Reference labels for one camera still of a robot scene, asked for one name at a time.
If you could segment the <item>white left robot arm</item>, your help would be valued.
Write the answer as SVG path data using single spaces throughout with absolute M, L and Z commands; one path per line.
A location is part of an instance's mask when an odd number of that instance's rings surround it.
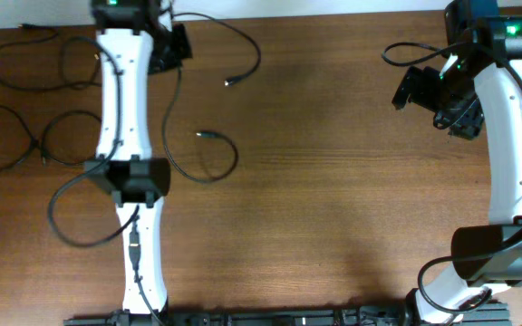
M 192 55 L 169 1 L 93 1 L 101 46 L 101 135 L 90 181 L 109 194 L 121 227 L 125 292 L 121 325 L 156 325 L 167 305 L 160 259 L 160 218 L 170 164 L 154 158 L 149 136 L 150 75 L 180 67 Z

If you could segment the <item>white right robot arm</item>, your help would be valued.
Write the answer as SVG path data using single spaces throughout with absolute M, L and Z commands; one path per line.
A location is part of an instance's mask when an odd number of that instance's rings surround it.
M 522 16 L 502 15 L 494 1 L 456 0 L 444 11 L 448 44 L 405 63 L 392 103 L 433 113 L 450 135 L 488 139 L 488 223 L 455 231 L 443 271 L 423 278 L 396 312 L 362 309 L 364 319 L 392 325 L 506 325 L 494 296 L 522 286 Z

